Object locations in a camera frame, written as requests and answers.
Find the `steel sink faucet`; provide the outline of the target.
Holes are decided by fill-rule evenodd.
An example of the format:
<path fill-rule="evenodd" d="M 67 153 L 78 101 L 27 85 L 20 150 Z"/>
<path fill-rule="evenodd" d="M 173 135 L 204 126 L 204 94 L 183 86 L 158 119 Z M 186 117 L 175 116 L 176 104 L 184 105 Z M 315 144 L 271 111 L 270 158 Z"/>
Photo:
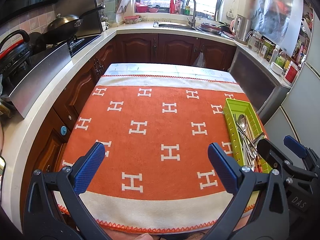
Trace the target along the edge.
<path fill-rule="evenodd" d="M 191 1 L 193 1 L 193 15 L 191 19 L 187 18 L 187 20 L 191 28 L 194 29 L 196 27 L 196 0 L 187 0 L 186 6 L 188 6 Z"/>

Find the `grey metal cabinet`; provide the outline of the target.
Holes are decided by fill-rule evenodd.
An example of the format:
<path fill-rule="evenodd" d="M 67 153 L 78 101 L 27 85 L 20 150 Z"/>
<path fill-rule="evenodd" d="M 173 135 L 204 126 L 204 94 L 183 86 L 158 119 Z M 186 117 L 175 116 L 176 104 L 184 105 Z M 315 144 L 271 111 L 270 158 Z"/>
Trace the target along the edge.
<path fill-rule="evenodd" d="M 283 78 L 276 74 L 266 59 L 236 42 L 235 55 L 228 72 L 240 85 L 263 124 L 281 105 L 290 91 Z"/>

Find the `green plastic utensil tray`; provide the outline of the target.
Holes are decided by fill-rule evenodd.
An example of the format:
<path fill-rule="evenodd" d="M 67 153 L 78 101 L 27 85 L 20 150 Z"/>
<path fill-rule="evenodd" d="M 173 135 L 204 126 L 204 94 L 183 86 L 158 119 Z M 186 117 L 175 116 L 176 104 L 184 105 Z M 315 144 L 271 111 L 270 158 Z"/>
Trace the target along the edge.
<path fill-rule="evenodd" d="M 240 166 L 247 165 L 255 172 L 269 173 L 272 168 L 258 154 L 257 145 L 266 138 L 260 121 L 249 102 L 226 99 L 223 108 L 233 158 Z"/>

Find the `orange H-pattern cloth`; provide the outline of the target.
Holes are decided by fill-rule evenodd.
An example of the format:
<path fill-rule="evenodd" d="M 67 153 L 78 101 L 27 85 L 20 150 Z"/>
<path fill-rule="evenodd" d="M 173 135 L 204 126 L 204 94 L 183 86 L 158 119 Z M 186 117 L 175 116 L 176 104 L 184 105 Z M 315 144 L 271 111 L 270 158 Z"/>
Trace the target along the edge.
<path fill-rule="evenodd" d="M 233 154 L 223 108 L 247 101 L 233 80 L 111 75 L 98 81 L 63 153 L 71 166 L 94 143 L 105 159 L 81 200 L 104 228 L 179 233 L 211 227 L 230 202 L 207 149 Z"/>

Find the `black red pressure cooker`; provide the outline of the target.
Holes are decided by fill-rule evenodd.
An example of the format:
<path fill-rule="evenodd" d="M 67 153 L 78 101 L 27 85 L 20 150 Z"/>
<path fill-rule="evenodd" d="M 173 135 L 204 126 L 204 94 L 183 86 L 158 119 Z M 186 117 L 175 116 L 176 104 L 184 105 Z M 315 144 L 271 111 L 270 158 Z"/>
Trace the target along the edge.
<path fill-rule="evenodd" d="M 22 29 L 13 31 L 1 41 L 1 48 L 4 44 L 16 35 L 21 35 L 19 40 L 1 53 L 1 75 L 6 79 L 16 68 L 18 68 L 32 53 L 30 37 Z"/>

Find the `steel electric kettle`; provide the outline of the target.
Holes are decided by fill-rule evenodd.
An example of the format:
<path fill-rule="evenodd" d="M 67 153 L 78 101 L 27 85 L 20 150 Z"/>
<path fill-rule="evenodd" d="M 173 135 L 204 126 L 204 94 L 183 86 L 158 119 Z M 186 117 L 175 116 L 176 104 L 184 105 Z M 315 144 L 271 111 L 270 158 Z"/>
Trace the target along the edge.
<path fill-rule="evenodd" d="M 235 40 L 247 44 L 247 34 L 251 31 L 252 21 L 244 16 L 237 15 L 230 24 L 230 31 L 235 37 Z"/>

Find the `white bowl on cabinet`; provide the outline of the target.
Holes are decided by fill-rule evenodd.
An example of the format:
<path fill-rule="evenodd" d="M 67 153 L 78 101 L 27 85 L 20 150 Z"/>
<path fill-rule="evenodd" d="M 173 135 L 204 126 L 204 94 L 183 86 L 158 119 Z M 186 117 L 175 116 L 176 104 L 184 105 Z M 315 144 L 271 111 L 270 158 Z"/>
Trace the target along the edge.
<path fill-rule="evenodd" d="M 281 76 L 282 72 L 283 72 L 283 68 L 281 66 L 279 66 L 278 64 L 276 64 L 275 62 L 271 63 L 271 70 L 272 72 L 274 72 L 275 74 Z"/>

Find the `twisted steel chopstick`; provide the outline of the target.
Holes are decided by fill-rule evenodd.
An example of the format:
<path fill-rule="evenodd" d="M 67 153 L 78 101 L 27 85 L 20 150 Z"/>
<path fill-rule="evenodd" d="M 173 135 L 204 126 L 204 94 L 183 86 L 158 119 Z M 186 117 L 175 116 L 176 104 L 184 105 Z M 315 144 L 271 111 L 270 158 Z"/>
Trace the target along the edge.
<path fill-rule="evenodd" d="M 258 152 L 257 145 L 258 142 L 262 139 L 266 138 L 266 135 L 264 132 L 261 132 L 256 137 L 253 135 L 253 132 L 251 131 L 251 128 L 248 126 L 246 119 L 242 118 L 240 120 L 235 121 L 236 126 L 240 132 L 240 134 L 244 137 L 245 142 L 247 142 L 247 145 L 251 149 L 251 152 Z"/>

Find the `large steel spoon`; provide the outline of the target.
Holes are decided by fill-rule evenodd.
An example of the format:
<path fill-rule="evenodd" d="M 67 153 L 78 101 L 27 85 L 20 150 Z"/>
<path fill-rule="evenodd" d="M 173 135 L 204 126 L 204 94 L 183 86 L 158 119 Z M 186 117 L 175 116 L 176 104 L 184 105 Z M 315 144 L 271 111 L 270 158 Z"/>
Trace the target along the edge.
<path fill-rule="evenodd" d="M 247 122 L 246 122 L 246 118 L 243 114 L 240 114 L 238 116 L 237 123 L 240 126 L 240 129 L 246 138 L 246 142 L 247 142 L 248 148 L 249 148 L 249 155 L 250 155 L 251 159 L 253 160 L 253 159 L 255 159 L 255 151 L 254 151 L 253 144 L 250 141 L 248 133 L 247 133 Z"/>

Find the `black wok pan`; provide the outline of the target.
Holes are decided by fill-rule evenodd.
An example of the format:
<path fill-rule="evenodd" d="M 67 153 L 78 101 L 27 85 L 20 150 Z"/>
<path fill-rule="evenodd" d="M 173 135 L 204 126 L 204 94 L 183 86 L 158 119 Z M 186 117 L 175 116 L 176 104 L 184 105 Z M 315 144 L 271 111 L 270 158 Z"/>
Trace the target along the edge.
<path fill-rule="evenodd" d="M 56 19 L 47 25 L 44 33 L 42 34 L 43 40 L 46 44 L 57 44 L 73 37 L 80 25 L 83 23 L 84 17 L 90 15 L 99 10 L 105 9 L 105 6 L 99 6 L 87 12 L 84 12 L 80 16 L 76 15 L 57 15 Z"/>

